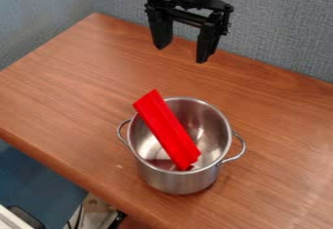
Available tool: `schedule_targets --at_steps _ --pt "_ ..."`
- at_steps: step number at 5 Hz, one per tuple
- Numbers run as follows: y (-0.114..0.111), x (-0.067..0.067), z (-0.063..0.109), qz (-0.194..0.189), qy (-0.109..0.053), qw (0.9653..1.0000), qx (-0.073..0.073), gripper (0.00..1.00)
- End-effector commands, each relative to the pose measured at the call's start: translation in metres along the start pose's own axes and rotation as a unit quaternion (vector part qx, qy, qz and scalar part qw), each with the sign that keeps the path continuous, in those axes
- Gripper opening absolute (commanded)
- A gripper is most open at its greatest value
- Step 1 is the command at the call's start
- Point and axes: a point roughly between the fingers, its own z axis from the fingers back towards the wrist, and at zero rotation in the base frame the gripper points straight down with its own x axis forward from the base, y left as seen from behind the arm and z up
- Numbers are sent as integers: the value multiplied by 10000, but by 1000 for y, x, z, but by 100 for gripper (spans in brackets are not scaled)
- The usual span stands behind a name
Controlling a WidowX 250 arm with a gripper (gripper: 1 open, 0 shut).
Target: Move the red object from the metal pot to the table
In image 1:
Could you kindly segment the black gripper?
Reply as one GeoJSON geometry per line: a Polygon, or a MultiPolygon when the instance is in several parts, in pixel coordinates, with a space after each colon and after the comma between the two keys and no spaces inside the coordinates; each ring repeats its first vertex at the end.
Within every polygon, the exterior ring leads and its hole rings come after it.
{"type": "Polygon", "coordinates": [[[201,28],[197,61],[203,63],[214,54],[219,36],[229,33],[234,7],[222,0],[147,0],[152,41],[162,50],[172,40],[172,21],[179,20],[201,28]]]}

